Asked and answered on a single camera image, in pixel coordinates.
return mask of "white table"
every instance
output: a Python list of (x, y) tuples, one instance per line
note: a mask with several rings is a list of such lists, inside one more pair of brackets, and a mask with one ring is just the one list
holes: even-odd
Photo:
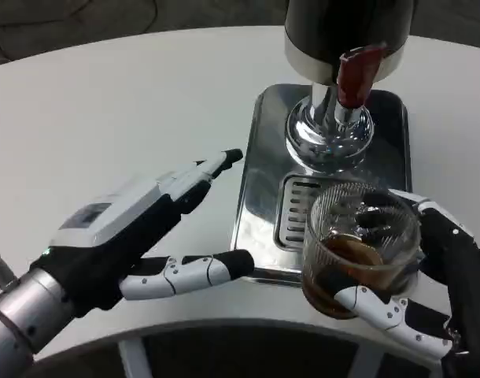
[[(140, 35), (0, 66), (0, 254), (21, 275), (64, 219), (130, 175), (245, 150), (256, 97), (274, 83), (305, 83), (286, 62), (281, 27)], [(480, 49), (410, 37), (400, 68), (375, 87), (408, 107), (415, 192), (450, 209), (480, 243)], [(151, 254), (228, 250), (241, 175), (242, 164), (224, 173)], [(440, 293), (434, 284), (418, 296), (448, 311), (447, 300), (434, 301)], [(233, 317), (391, 343), (361, 320), (320, 315), (298, 289), (238, 281), (94, 310), (38, 358), (123, 332)]]

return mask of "espresso machine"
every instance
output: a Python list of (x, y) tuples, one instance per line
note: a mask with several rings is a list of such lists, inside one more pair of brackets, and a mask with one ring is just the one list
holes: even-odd
[(416, 0), (289, 0), (285, 52), (311, 86), (257, 99), (232, 247), (253, 279), (298, 286), (305, 218), (342, 180), (411, 191), (408, 113), (375, 82), (399, 65)]

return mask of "drip tray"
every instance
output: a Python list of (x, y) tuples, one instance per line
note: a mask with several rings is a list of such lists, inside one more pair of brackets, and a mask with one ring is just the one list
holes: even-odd
[(317, 196), (341, 180), (314, 177), (288, 176), (283, 184), (275, 242), (286, 250), (301, 250), (305, 237), (306, 216)]
[(334, 176), (298, 164), (286, 148), (290, 111), (310, 87), (277, 84), (257, 99), (242, 176), (232, 249), (248, 250), (255, 270), (250, 280), (299, 285), (306, 216), (330, 185), (359, 180), (411, 190), (408, 116), (402, 101), (385, 91), (367, 100), (375, 135), (364, 161)]

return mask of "robotic hand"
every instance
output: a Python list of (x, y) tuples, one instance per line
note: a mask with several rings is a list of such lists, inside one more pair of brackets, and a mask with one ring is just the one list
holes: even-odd
[(205, 198), (211, 182), (242, 159), (228, 150), (159, 179), (128, 182), (60, 227), (17, 279), (0, 258), (0, 378), (20, 375), (56, 334), (93, 308), (203, 289), (254, 269), (246, 250), (141, 258)]
[[(326, 285), (334, 299), (389, 337), (428, 357), (441, 361), (447, 377), (480, 376), (480, 248), (473, 235), (448, 211), (427, 198), (390, 190), (419, 218), (425, 258), (420, 271), (447, 285), (452, 317), (409, 298), (361, 285), (340, 270), (330, 268)], [(377, 212), (362, 214), (361, 227), (388, 232), (381, 219), (386, 192), (363, 202)]]

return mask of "glass cup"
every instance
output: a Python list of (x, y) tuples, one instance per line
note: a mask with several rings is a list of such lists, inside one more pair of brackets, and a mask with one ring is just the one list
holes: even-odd
[(417, 270), (419, 244), (417, 216), (387, 190), (357, 182), (329, 187), (307, 216), (301, 276), (305, 297), (328, 316), (355, 317), (327, 293), (323, 275), (339, 269), (360, 284), (400, 293)]

